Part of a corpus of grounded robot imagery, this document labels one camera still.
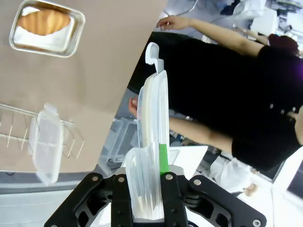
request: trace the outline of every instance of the clear plastic container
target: clear plastic container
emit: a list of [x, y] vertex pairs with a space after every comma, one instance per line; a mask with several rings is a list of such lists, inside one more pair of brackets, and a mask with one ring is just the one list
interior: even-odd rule
[[126, 176], [131, 196], [134, 218], [156, 220], [161, 218], [163, 207], [157, 201], [161, 193], [154, 183], [154, 164], [151, 160], [152, 145], [146, 148], [133, 148], [125, 159]]
[[37, 119], [32, 119], [29, 135], [37, 176], [46, 185], [55, 183], [63, 150], [63, 125], [55, 107], [44, 105]]
[[109, 159], [113, 158], [113, 148], [116, 144], [118, 137], [121, 133], [121, 129], [123, 126], [123, 121], [119, 119], [114, 119], [112, 125], [110, 126], [110, 130], [108, 136], [106, 138], [105, 144], [102, 148], [101, 155], [99, 158], [100, 164], [106, 164]]
[[113, 162], [122, 163], [127, 152], [133, 147], [138, 147], [137, 122], [121, 118], [123, 126], [113, 146]]

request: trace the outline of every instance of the plastic bin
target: plastic bin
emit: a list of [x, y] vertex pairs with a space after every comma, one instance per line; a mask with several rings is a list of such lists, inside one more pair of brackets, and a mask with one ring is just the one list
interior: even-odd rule
[[107, 164], [99, 163], [99, 167], [100, 169], [97, 169], [97, 173], [102, 174], [103, 178], [109, 178], [115, 173]]
[[163, 207], [157, 201], [157, 198], [161, 198], [161, 191], [155, 187], [153, 174], [151, 175], [154, 172], [152, 153], [152, 146], [133, 148], [125, 158], [125, 170], [135, 219], [156, 220], [161, 218], [163, 213]]
[[137, 122], [126, 118], [120, 120], [123, 126], [114, 144], [111, 157], [115, 163], [122, 163], [129, 150], [133, 147], [139, 147]]
[[99, 158], [99, 164], [106, 164], [110, 158], [113, 158], [113, 148], [117, 142], [117, 139], [121, 133], [123, 126], [123, 121], [119, 119], [114, 119], [108, 136], [106, 138], [105, 144], [102, 148], [101, 155]]

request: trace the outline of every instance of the person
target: person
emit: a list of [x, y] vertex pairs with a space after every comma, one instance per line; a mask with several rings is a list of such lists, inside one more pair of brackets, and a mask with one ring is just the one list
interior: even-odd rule
[[[195, 121], [170, 118], [169, 128], [257, 170], [278, 165], [303, 144], [303, 65], [284, 50], [197, 19], [170, 16], [161, 30], [192, 27], [220, 45], [185, 35], [152, 33], [168, 75], [169, 108]], [[155, 72], [143, 51], [128, 88], [138, 93]], [[129, 107], [136, 108], [130, 99]]]
[[234, 157], [218, 156], [210, 166], [209, 178], [234, 196], [252, 196], [258, 186], [251, 182], [256, 171]]
[[234, 30], [254, 37], [256, 39], [256, 42], [260, 42], [263, 45], [281, 48], [286, 51], [289, 51], [294, 55], [299, 56], [298, 43], [291, 37], [288, 37], [286, 35], [278, 36], [276, 34], [270, 34], [269, 36], [259, 35], [258, 33], [255, 33], [249, 29], [242, 29], [237, 26], [234, 27]]

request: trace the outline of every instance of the wire rack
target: wire rack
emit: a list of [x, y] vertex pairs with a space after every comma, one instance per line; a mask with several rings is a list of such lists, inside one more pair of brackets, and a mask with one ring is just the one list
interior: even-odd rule
[[[13, 140], [18, 143], [20, 150], [23, 150], [27, 143], [28, 151], [32, 154], [33, 149], [28, 139], [29, 129], [32, 127], [32, 124], [29, 122], [33, 119], [36, 121], [35, 125], [38, 127], [39, 136], [40, 129], [37, 124], [37, 117], [38, 114], [35, 112], [0, 104], [0, 138], [6, 139], [6, 147], [8, 148]], [[62, 153], [66, 158], [78, 158], [85, 140], [74, 123], [63, 120], [61, 122], [64, 128]]]

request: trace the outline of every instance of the bread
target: bread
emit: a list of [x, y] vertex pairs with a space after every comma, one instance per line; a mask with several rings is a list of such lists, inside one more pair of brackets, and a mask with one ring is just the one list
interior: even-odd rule
[[18, 19], [17, 25], [36, 35], [49, 35], [60, 31], [71, 21], [68, 15], [51, 9], [29, 13]]

